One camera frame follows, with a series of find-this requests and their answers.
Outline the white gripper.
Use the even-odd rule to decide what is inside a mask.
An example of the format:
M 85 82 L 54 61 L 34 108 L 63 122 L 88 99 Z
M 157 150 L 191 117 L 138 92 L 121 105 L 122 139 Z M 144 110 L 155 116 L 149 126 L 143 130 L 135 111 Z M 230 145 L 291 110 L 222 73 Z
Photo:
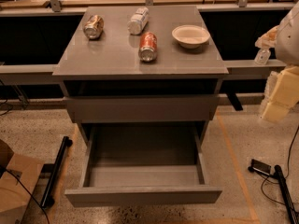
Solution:
M 277 43 L 278 26 L 260 36 L 255 46 L 259 49 L 273 48 Z M 260 119 L 277 123 L 283 120 L 299 102 L 299 67 L 290 65 L 281 72 L 270 73 L 260 106 Z

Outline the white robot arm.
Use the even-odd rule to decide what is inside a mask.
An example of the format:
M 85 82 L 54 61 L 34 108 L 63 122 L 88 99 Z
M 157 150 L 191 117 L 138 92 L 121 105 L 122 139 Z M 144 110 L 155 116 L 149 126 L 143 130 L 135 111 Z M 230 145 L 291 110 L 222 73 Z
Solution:
M 277 123 L 299 102 L 299 2 L 279 25 L 260 36 L 255 62 L 261 62 L 263 49 L 274 48 L 276 58 L 286 67 L 279 73 L 271 72 L 266 81 L 261 102 L 260 119 Z

